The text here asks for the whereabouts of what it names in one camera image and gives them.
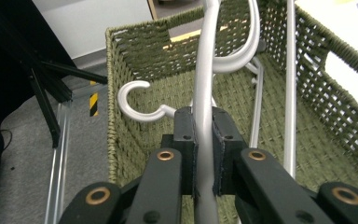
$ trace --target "floor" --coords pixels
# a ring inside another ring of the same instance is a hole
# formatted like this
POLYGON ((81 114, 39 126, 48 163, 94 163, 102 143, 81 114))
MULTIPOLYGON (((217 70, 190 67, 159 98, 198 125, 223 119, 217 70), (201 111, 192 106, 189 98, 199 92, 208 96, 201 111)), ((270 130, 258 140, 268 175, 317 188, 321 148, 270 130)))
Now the floor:
MULTIPOLYGON (((163 6, 156 2, 156 12, 162 18, 200 4, 200 0, 167 2, 163 6)), ((199 28, 200 22, 174 30, 172 36, 199 28)), ((105 63, 86 70, 107 76, 105 63)), ((66 77, 64 82, 71 90, 90 85, 76 77, 66 77)), ((57 112, 58 103, 49 99, 57 112)), ((87 185, 108 179, 106 89, 99 92, 98 116, 90 117, 89 100, 86 95, 72 102, 63 208, 87 185)), ((0 224, 44 223, 55 149, 35 97, 9 115, 1 129, 9 132, 3 132, 7 149, 0 167, 0 224)))

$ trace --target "wicker basket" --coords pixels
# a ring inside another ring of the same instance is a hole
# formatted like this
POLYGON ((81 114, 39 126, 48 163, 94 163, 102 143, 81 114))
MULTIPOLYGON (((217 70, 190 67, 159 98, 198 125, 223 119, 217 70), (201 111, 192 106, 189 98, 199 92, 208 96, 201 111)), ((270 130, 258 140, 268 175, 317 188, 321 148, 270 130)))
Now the wicker basket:
MULTIPOLYGON (((259 1, 261 38, 268 46, 258 55, 265 67, 265 84, 258 145, 282 161, 285 97, 285 2, 259 1)), ((249 11, 243 0, 222 3, 216 35, 216 54, 228 55, 243 45, 249 30, 249 11)), ((149 153, 159 148, 161 135, 173 132, 173 121, 139 123, 118 109, 117 92, 141 79, 151 88, 131 92, 133 108, 153 112, 159 105, 188 105, 192 97, 198 36, 171 42, 169 30, 202 18, 197 8, 168 19, 109 28, 106 32, 109 73, 108 156, 110 180, 125 185, 142 174, 149 153)), ((358 188, 358 104, 326 74, 327 54, 334 52, 358 72, 358 52, 300 8, 297 9, 297 168, 299 184, 317 190, 327 181, 358 188)), ((213 97, 234 118, 249 139, 255 88, 247 69, 214 79, 213 97)), ((234 223, 231 197, 219 199, 221 223, 234 223)), ((183 223, 192 222, 191 200, 184 199, 183 223)))

